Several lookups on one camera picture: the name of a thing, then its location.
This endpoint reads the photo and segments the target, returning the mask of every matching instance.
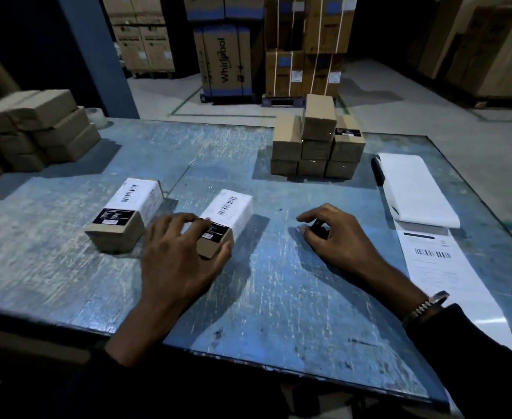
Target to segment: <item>bracelet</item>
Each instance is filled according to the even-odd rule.
[[[403,327],[407,329],[407,327],[412,324],[414,321],[419,319],[423,314],[427,312],[432,306],[440,306],[444,301],[446,301],[449,297],[449,294],[446,291],[441,291],[436,293],[434,296],[430,297],[426,302],[417,307],[409,316],[407,316],[403,320]]]

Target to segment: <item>table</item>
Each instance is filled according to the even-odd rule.
[[[160,179],[161,212],[200,214],[223,188],[254,197],[233,259],[164,344],[394,394],[447,403],[441,383],[374,298],[331,272],[302,240],[298,213],[329,202],[356,215],[406,272],[373,177],[376,152],[417,154],[460,216],[453,231],[512,331],[512,238],[425,137],[370,134],[350,181],[269,173],[273,130],[113,119],[76,164],[0,177],[0,316],[113,333],[138,300],[138,244],[98,253],[83,232],[128,176]]]

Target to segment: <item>person's left hand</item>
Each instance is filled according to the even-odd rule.
[[[182,234],[186,222],[192,225]],[[183,310],[211,285],[231,258],[231,242],[225,243],[212,260],[199,257],[197,241],[210,225],[209,219],[177,213],[158,218],[146,230],[140,301],[105,349],[119,363],[137,363],[151,345],[170,331]]]

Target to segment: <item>person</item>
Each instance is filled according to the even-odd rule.
[[[399,319],[428,299],[378,254],[353,215],[324,204],[297,217],[304,223],[315,219],[330,228],[328,238],[322,239],[308,225],[301,226],[315,253],[350,279],[361,281]],[[192,225],[182,233],[187,222]],[[177,213],[158,218],[147,229],[139,302],[104,350],[94,352],[69,383],[51,415],[84,416],[95,403],[102,401],[104,406],[108,397],[114,399],[119,390],[126,397],[121,389],[130,371],[165,337],[231,258],[230,242],[213,260],[197,255],[197,240],[209,225],[208,219]],[[487,337],[457,304],[427,309],[406,332],[466,418],[512,417],[512,351]]]

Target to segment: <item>black label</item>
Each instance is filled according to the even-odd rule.
[[[209,239],[210,241],[219,244],[228,230],[229,228],[226,226],[211,222],[210,228],[202,235],[202,238]]]
[[[362,137],[358,129],[335,128],[336,135],[345,135],[346,137]]]
[[[93,223],[125,226],[134,215],[134,210],[103,209]]]

